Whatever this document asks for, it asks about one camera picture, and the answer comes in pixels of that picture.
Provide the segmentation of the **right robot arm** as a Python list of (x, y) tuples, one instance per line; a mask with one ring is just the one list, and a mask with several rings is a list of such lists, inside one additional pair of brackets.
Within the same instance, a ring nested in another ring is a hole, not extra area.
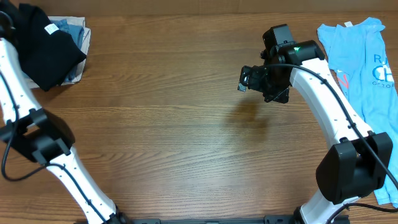
[(336, 84), (325, 55), (313, 40), (296, 42), (287, 24), (262, 36), (261, 66), (244, 66), (239, 91), (262, 93), (265, 102), (286, 103), (295, 88), (316, 117), (328, 152), (318, 165), (318, 189), (291, 215), (268, 215), (266, 223), (348, 223), (343, 211), (380, 189), (392, 177), (388, 169), (393, 143), (375, 133), (355, 112)]

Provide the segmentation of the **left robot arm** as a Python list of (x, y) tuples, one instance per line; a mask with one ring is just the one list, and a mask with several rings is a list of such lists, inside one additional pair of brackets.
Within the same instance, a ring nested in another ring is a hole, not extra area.
[(44, 109), (28, 87), (15, 48), (14, 24), (20, 20), (14, 5), (1, 1), (1, 109), (5, 122), (1, 140), (6, 143), (1, 174), (13, 181), (6, 174), (6, 161), (10, 149), (15, 149), (40, 165), (17, 181), (46, 169), (69, 191), (88, 223), (130, 223), (85, 169), (66, 122)]

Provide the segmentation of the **black t-shirt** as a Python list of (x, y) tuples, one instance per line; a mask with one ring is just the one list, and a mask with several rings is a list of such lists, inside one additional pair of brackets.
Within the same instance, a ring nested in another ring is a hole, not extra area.
[(62, 84), (86, 54), (70, 34), (50, 22), (41, 8), (21, 3), (17, 11), (14, 25), (22, 71), (44, 91)]

